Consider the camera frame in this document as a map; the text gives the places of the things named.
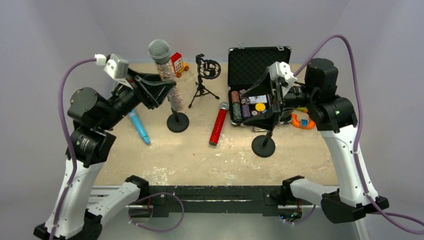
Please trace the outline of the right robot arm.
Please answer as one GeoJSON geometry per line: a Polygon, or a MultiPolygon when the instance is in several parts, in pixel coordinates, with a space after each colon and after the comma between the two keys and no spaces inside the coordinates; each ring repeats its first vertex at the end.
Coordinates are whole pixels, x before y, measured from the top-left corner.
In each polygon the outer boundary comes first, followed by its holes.
{"type": "Polygon", "coordinates": [[[359,124],[352,102],[336,94],[338,69],[331,60],[314,58],[306,65],[304,83],[297,81],[289,64],[275,62],[244,93],[245,97],[268,95],[269,110],[245,121],[247,126],[267,130],[253,141],[257,147],[271,139],[284,110],[305,107],[330,152],[338,187],[327,187],[294,176],[282,182],[276,196],[281,203],[306,200],[319,206],[334,223],[355,222],[367,214],[389,207],[387,198],[375,190],[360,154],[356,138],[359,124]]]}

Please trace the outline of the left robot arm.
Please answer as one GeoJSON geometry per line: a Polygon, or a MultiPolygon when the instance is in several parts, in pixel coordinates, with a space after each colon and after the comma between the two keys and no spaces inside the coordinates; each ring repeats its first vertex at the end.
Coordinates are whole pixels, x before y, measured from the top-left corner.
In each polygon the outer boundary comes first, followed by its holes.
{"type": "Polygon", "coordinates": [[[36,226],[33,234],[42,240],[96,240],[105,226],[125,206],[152,199],[149,182],[136,175],[92,207],[88,201],[94,182],[116,140],[111,130],[133,109],[161,105],[176,85],[158,74],[129,70],[129,86],[119,84],[110,98],[91,87],[83,87],[70,98],[68,116],[73,132],[66,150],[65,175],[59,197],[49,219],[36,226]]]}

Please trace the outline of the tripod shock mount stand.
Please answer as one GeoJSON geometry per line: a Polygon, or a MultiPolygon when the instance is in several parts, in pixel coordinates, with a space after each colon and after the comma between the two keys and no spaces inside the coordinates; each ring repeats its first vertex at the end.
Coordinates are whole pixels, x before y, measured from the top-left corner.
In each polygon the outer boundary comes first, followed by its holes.
{"type": "Polygon", "coordinates": [[[190,109],[193,105],[195,98],[206,96],[208,94],[214,96],[217,100],[220,99],[219,96],[207,89],[203,82],[204,80],[213,80],[220,76],[222,68],[221,65],[212,59],[204,59],[205,55],[200,53],[195,56],[195,63],[197,64],[197,82],[196,92],[188,105],[190,109]]]}

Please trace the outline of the silver glitter microphone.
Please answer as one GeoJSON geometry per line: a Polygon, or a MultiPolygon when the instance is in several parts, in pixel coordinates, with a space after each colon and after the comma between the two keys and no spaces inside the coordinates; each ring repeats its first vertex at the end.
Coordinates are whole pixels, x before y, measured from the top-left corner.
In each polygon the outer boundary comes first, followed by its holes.
{"type": "MultiPolygon", "coordinates": [[[[148,53],[156,65],[158,74],[163,81],[177,82],[176,73],[171,63],[171,51],[169,44],[162,39],[153,40],[148,46],[148,53]]],[[[184,100],[178,85],[176,84],[167,95],[171,109],[181,112],[184,109],[184,100]]]]}

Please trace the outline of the blue toy microphone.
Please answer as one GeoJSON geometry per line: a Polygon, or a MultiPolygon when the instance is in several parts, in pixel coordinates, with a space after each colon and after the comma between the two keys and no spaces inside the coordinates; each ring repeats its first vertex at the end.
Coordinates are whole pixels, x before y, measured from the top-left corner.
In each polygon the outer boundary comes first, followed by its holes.
{"type": "Polygon", "coordinates": [[[132,122],[132,124],[133,124],[135,130],[137,131],[138,135],[142,139],[142,141],[146,145],[149,145],[151,143],[150,138],[149,138],[141,120],[139,119],[137,111],[136,111],[135,108],[128,114],[128,117],[129,117],[130,121],[132,122]]]}

